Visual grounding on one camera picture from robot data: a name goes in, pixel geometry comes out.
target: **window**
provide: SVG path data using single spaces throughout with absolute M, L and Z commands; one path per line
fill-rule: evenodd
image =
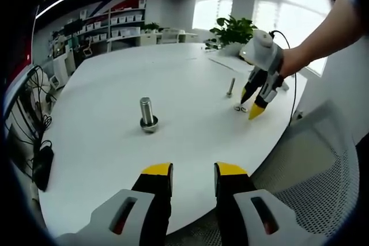
M 265 31 L 279 30 L 291 47 L 296 47 L 319 26 L 332 7 L 331 0 L 256 0 L 254 24 Z M 287 48 L 278 34 L 275 42 Z M 313 61 L 307 68 L 321 76 L 327 58 Z
M 212 29 L 219 17 L 229 18 L 233 0 L 196 0 L 193 29 Z

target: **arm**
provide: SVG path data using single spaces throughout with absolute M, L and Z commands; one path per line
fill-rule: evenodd
M 312 61 L 356 42 L 364 33 L 360 16 L 350 0 L 336 0 L 322 24 L 299 46 L 284 50 L 281 75 L 287 77 Z

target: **human hand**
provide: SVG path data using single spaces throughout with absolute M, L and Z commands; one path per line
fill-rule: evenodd
M 299 47 L 284 49 L 280 75 L 286 78 L 295 74 L 309 63 L 309 59 Z

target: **white round table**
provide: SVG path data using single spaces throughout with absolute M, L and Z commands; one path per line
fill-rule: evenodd
M 74 233 L 91 212 L 153 164 L 174 164 L 168 233 L 215 207 L 214 162 L 252 174 L 288 125 L 294 80 L 249 121 L 233 106 L 252 69 L 236 58 L 209 59 L 203 44 L 136 47 L 87 59 L 63 89 L 44 139 L 54 160 L 43 217 L 52 236 Z M 233 97 L 225 94 L 235 77 Z M 296 105 L 306 79 L 298 77 Z M 140 128 L 140 98 L 151 98 L 154 134 Z M 253 99 L 247 102 L 251 107 Z

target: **office desk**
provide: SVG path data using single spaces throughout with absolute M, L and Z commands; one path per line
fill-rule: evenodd
M 147 34 L 140 34 L 137 36 L 118 36 L 112 37 L 107 40 L 107 52 L 111 52 L 112 50 L 112 42 L 113 41 L 120 41 L 120 40 L 127 40 L 127 39 L 139 39 L 143 36 L 156 36 L 157 39 L 161 38 L 161 33 L 147 33 Z M 194 38 L 198 37 L 197 34 L 194 33 L 182 33 L 178 34 L 178 42 L 179 43 L 195 43 Z
M 286 129 L 294 94 L 280 91 L 249 121 L 234 110 L 251 66 L 214 56 L 204 44 L 133 47 L 89 58 L 71 76 L 44 139 L 54 160 L 40 204 L 53 236 L 76 232 L 91 212 L 141 171 L 173 162 L 172 233 L 215 207 L 214 162 L 238 164 L 250 175 Z M 225 94 L 235 77 L 234 96 Z M 297 78 L 297 107 L 306 79 Z M 154 134 L 140 128 L 140 98 L 148 96 L 159 119 Z M 251 107 L 253 100 L 247 102 Z

